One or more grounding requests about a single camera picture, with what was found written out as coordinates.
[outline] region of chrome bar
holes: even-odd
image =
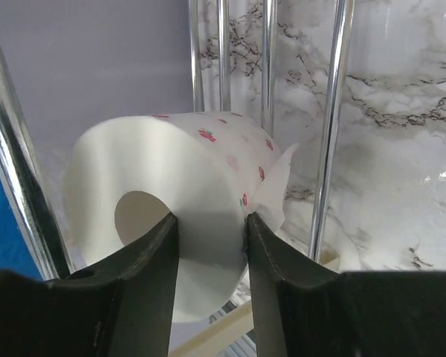
[[[69,258],[22,109],[0,48],[0,179],[20,231],[46,280],[69,275]]]
[[[200,38],[198,32],[198,0],[188,0],[190,47],[192,57],[193,111],[204,112],[203,80],[201,78]]]
[[[327,83],[326,112],[323,122],[317,188],[314,193],[315,200],[314,210],[312,211],[311,242],[308,249],[308,256],[316,262],[320,261],[323,234],[326,225],[354,6],[355,0],[338,0],[335,12],[332,54],[329,67],[329,80]]]
[[[272,137],[274,134],[274,57],[276,56],[277,0],[262,2],[262,85],[261,126]]]
[[[218,50],[220,76],[220,110],[231,110],[231,68],[230,68],[230,10],[228,0],[216,0],[218,18]]]

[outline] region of white marble wall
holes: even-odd
[[[207,110],[214,1],[201,1]],[[308,241],[334,0],[281,0],[274,139],[294,157],[282,237]],[[259,119],[262,4],[230,1],[232,104]],[[446,269],[446,0],[356,0],[326,243],[340,269]]]

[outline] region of roll hole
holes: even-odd
[[[121,197],[114,212],[117,234],[128,245],[157,225],[169,208],[157,197],[142,191],[131,191]]]

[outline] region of toilet paper roll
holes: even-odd
[[[65,174],[75,244],[91,265],[172,211],[181,239],[174,322],[201,320],[245,272],[246,216],[258,211],[281,226],[294,150],[281,156],[259,125],[234,113],[103,122],[78,140]]]

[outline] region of metal post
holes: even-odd
[[[338,0],[308,256],[320,261],[355,0]]]
[[[262,87],[261,126],[272,137],[274,134],[274,57],[276,56],[277,0],[262,2]]]
[[[46,280],[69,275],[69,258],[43,189],[36,154],[0,48],[0,179]]]
[[[204,112],[203,80],[200,64],[200,38],[198,34],[198,0],[189,0],[190,47],[192,57],[193,111]]]
[[[231,110],[230,20],[228,0],[216,0],[220,76],[220,110]]]

